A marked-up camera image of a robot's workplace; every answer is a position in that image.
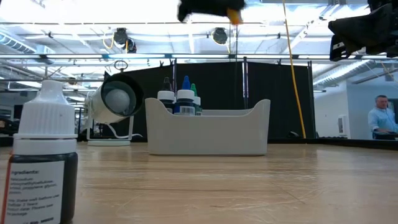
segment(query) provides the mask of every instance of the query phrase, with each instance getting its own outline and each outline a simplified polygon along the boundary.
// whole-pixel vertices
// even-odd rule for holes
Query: white bottle cap
[[[158,91],[157,92],[157,99],[158,100],[171,100],[174,101],[174,92],[172,91]]]
[[[195,92],[192,90],[179,90],[177,91],[177,100],[178,99],[190,99],[193,100],[195,97]]]
[[[194,96],[193,97],[193,103],[200,106],[200,97],[199,96]]]
[[[36,98],[24,104],[15,139],[71,139],[75,134],[75,108],[62,93],[62,83],[45,80]]]

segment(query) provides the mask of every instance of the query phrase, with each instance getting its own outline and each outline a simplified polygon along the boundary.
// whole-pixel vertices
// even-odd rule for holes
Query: ceiling
[[[242,12],[244,24],[237,27],[231,26],[227,18],[203,14],[192,15],[187,23],[182,24],[177,20],[179,0],[100,2],[102,3],[99,4],[96,0],[2,0],[0,34],[12,37],[35,50],[37,54],[124,53],[123,49],[115,45],[107,48],[111,45],[112,33],[120,27],[127,29],[139,54],[289,53],[282,1],[247,0],[248,5]],[[297,0],[286,3],[293,54],[328,55],[332,36],[327,28],[328,21],[369,14],[367,0]],[[224,28],[227,33],[229,38],[225,45],[218,45],[213,40],[211,35],[216,27]],[[21,52],[0,44],[0,54]],[[164,65],[169,63],[168,59],[163,61]],[[209,61],[214,60],[179,59],[178,63]],[[46,72],[53,78],[93,79],[102,78],[106,69],[110,73],[117,72],[110,66],[112,60],[100,59],[55,60],[51,65],[34,60],[12,59],[0,60],[0,63],[6,69],[0,72],[0,79],[43,78]],[[80,66],[72,66],[73,63],[80,63]],[[132,59],[128,64],[129,70],[160,65],[159,59]],[[330,65],[330,62],[326,65],[314,63],[313,72],[319,75],[333,67],[336,65]],[[34,87],[21,83],[15,85],[23,88]],[[89,88],[100,83],[86,82],[79,85]]]

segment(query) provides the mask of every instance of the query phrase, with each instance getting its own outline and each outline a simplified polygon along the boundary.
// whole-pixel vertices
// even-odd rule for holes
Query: blue shirt
[[[396,115],[389,108],[373,108],[368,114],[368,124],[371,131],[381,128],[398,133],[398,125],[395,120]]]

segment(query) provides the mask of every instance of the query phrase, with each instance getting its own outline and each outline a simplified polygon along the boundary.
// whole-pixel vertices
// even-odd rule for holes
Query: wooden table
[[[0,148],[0,190],[10,149]],[[80,144],[74,224],[398,223],[398,152],[269,145],[262,157]]]

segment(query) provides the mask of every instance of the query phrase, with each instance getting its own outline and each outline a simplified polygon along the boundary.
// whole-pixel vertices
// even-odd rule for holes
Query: bottle label
[[[1,223],[60,223],[64,165],[64,161],[9,164]]]
[[[192,106],[179,106],[174,111],[176,115],[184,115],[184,116],[194,116],[195,108]]]

